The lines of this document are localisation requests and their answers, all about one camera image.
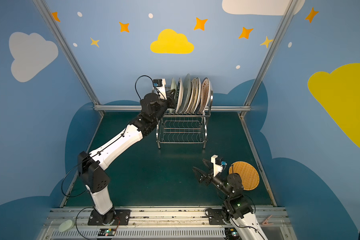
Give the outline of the white plate orange sunburst edge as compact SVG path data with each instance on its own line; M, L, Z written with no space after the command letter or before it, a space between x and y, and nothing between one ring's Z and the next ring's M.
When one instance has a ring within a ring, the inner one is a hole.
M190 96L188 97L188 104L187 104L187 108L185 110L185 113L189 113L190 110L191 110L191 106L192 106L192 100L193 100L193 95L194 95L194 83L193 81L191 81L191 84L190 84L190 87L189 87L189 90L190 90Z

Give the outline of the plain grey-green plate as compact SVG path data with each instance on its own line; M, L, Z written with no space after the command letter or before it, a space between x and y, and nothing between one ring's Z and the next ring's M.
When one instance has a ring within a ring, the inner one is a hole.
M192 93L192 84L191 84L191 76L187 74L185 80L183 82L183 98L182 105L179 109L179 113L184 114L188 108L191 93Z

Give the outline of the white plate floral sprigs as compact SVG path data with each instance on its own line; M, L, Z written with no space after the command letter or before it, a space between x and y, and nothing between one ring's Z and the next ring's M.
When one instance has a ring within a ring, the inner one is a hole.
M192 83L193 83L193 93L192 93L192 98L191 98L191 103L190 103L190 110L189 110L189 113L193 113L194 112L194 108L195 108L195 104L196 104L196 101L197 101L197 98L198 98L198 90L199 90L199 87L198 87L198 82L197 82L197 78L194 78L192 80Z

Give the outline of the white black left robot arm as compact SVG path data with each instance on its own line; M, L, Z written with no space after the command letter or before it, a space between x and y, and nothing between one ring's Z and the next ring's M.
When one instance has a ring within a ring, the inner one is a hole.
M163 99L154 93L147 94L140 101L141 112L129 121L124 130L96 150L79 154L78 175L90 191L95 211L101 216L109 215L114 208L108 191L110 177L105 170L129 147L147 137L167 109L175 108L175 91L168 91L166 95Z

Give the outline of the stainless steel dish rack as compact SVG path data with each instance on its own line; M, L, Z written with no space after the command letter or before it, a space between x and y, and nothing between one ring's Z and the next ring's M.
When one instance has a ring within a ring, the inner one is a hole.
M200 84L200 104L201 104L202 83ZM213 88L211 84L211 97L207 107L212 107ZM156 130L156 140L158 148L163 144L201 144L206 148L208 140L207 125L211 111L199 113L199 106L194 113L172 113L167 112L160 120Z

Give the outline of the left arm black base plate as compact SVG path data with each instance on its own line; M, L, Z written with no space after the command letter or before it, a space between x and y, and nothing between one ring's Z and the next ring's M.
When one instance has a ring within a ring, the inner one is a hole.
M104 215L92 210L88 226L127 226L130 219L130 210L111 209Z

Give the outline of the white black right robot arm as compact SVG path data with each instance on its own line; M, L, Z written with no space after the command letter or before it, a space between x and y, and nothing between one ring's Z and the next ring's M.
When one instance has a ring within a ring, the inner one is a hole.
M203 160L209 172L193 167L193 172L200 184L212 184L225 196L221 210L207 208L205 214L210 225L232 224L242 240L266 240L267 236L259 224L256 207L252 199L245 196L242 178L234 172L235 165L229 168L228 176L220 178L227 163L220 157L214 156L211 161Z

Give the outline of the white plate green lettered rim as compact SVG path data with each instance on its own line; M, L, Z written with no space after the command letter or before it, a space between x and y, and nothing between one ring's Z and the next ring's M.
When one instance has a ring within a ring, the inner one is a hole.
M176 107L175 107L175 113L178 113L180 110L180 107L182 105L182 99L183 99L183 81L181 78L179 78L177 88L176 88Z

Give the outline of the orange woven round plate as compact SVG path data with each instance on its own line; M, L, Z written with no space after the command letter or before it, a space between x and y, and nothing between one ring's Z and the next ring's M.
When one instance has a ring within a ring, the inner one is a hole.
M229 168L229 174L239 174L244 190L251 191L260 184L260 175L251 164L243 161L234 162Z

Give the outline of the pale green sunflower plate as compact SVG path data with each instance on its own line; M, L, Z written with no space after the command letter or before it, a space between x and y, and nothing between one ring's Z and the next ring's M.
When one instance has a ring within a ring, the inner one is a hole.
M173 97L174 97L174 101L176 103L176 90L177 90L177 82L175 80L175 78L172 78L172 82L171 82L171 91L173 93ZM170 109L170 114L174 113L175 109L171 108Z

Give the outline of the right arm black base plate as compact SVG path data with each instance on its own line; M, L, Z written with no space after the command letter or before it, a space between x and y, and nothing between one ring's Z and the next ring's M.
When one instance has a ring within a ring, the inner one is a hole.
M225 214L222 209L207 208L205 210L209 225L227 225Z

